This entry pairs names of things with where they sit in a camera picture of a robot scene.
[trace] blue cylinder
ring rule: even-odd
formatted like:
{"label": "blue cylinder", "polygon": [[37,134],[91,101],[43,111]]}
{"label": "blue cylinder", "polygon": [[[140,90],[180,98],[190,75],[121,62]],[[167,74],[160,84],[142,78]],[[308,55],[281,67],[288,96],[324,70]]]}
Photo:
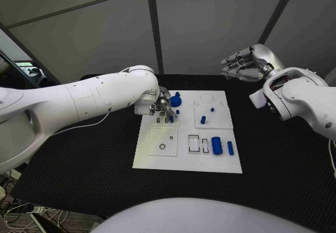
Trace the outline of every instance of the blue cylinder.
{"label": "blue cylinder", "polygon": [[222,143],[220,143],[220,138],[219,137],[212,138],[212,150],[213,150],[215,155],[222,154]]}
{"label": "blue cylinder", "polygon": [[200,124],[204,124],[204,116],[202,117],[202,119],[200,119]]}
{"label": "blue cylinder", "polygon": [[230,141],[228,141],[228,149],[229,149],[229,155],[233,155],[233,146]]}
{"label": "blue cylinder", "polygon": [[181,99],[177,96],[170,97],[170,106],[178,107],[181,104]]}

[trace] white platform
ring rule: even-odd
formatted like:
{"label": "white platform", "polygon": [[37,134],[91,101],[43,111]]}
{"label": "white platform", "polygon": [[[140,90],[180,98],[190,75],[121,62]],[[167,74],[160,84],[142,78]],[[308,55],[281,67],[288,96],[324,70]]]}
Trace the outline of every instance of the white platform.
{"label": "white platform", "polygon": [[[158,113],[154,116],[142,116],[132,168],[242,173],[225,92],[178,93],[181,105],[173,110],[178,109],[180,114],[173,123],[166,123],[166,117],[160,117]],[[202,116],[206,116],[203,125],[199,123]],[[199,135],[199,154],[189,153],[189,135]],[[215,136],[220,137],[222,155],[213,155]],[[209,153],[203,153],[203,138],[207,139]],[[235,155],[229,155],[228,141],[232,141]]]}

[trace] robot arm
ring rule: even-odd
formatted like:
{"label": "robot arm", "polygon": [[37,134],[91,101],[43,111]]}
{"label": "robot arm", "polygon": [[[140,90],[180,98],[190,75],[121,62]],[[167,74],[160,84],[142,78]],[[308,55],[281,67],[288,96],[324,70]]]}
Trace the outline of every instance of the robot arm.
{"label": "robot arm", "polygon": [[0,88],[0,173],[21,164],[60,128],[82,120],[129,105],[138,115],[163,111],[176,117],[168,98],[145,66],[40,89]]}
{"label": "robot arm", "polygon": [[285,68],[261,44],[243,49],[222,62],[226,79],[265,80],[249,95],[256,108],[268,106],[281,120],[300,116],[313,130],[336,141],[336,88],[307,69]]}

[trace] circular hole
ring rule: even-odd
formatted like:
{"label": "circular hole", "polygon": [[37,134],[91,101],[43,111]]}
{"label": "circular hole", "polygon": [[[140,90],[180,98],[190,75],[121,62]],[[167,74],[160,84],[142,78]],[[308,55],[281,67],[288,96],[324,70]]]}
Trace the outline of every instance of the circular hole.
{"label": "circular hole", "polygon": [[326,129],[328,129],[333,126],[330,122],[326,123]]}

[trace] black table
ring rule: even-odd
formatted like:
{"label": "black table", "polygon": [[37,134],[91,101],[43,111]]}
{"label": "black table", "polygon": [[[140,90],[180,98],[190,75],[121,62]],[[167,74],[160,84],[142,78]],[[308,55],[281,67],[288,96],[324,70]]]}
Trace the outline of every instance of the black table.
{"label": "black table", "polygon": [[11,195],[99,216],[154,199],[197,197],[252,207],[315,230],[333,225],[336,180],[327,139],[301,118],[282,122],[268,109],[253,108],[248,95],[262,83],[226,81],[223,76],[157,77],[171,90],[225,90],[242,174],[132,169],[141,116],[128,107],[96,126],[49,138]]}

